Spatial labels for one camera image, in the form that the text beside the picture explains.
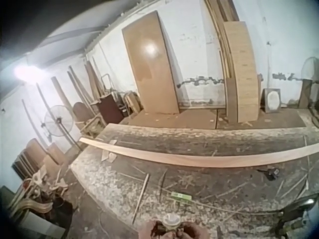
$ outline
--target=cluttered workbench surface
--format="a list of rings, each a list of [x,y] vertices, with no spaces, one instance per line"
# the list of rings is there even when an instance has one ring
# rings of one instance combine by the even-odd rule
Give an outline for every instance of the cluttered workbench surface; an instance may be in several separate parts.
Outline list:
[[[311,126],[201,130],[109,124],[97,140],[153,152],[229,156],[311,145],[319,141],[319,130]],[[274,214],[269,211],[318,192],[318,156],[317,153],[260,167],[195,168],[122,155],[114,161],[102,161],[102,150],[88,146],[70,167],[102,209],[112,211],[133,229],[147,220],[175,212],[183,221],[206,226],[211,238],[241,238],[247,232],[258,238],[258,233],[273,226]],[[269,169],[277,169],[275,177],[269,177]],[[137,210],[141,192],[143,198]],[[175,197],[176,193],[184,197],[182,202]]]

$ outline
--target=leaning wooden board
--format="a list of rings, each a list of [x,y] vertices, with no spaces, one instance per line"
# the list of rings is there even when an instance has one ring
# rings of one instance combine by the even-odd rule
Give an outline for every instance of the leaning wooden board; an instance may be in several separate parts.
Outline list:
[[[178,114],[176,92],[157,11],[131,23],[122,33],[145,111]]]
[[[143,151],[111,145],[87,138],[80,138],[80,142],[132,158],[138,158],[158,163],[204,168],[237,168],[268,165],[287,162],[319,152],[319,143],[316,143],[302,148],[256,155],[192,156]]]
[[[245,22],[228,21],[224,27],[237,87],[238,122],[258,119],[259,94],[254,52]]]

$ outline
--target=hand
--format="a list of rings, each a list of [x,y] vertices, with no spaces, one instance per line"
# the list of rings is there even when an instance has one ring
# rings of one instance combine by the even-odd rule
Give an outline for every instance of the hand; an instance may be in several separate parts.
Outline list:
[[[209,239],[207,229],[200,227],[195,223],[183,223],[184,231],[178,232],[177,236],[180,239]]]
[[[152,239],[152,235],[154,234],[156,227],[157,227],[157,221],[149,221],[145,223],[140,229],[139,229],[139,239]]]

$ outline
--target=workshop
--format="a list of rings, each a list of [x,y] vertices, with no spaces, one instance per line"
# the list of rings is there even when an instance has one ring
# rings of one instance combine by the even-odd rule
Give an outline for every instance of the workshop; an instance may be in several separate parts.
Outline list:
[[[319,1],[0,4],[2,230],[302,239],[318,226]]]

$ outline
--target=curved wood strip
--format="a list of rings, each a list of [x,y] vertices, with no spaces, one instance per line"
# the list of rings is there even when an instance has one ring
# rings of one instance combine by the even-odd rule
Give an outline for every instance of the curved wood strip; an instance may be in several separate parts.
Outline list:
[[[132,148],[125,148],[107,143],[80,138],[80,142],[105,149],[124,156],[173,165],[204,168],[238,168],[282,163],[302,158],[319,152],[319,143],[291,150],[242,156],[191,156],[167,153],[156,153]]]

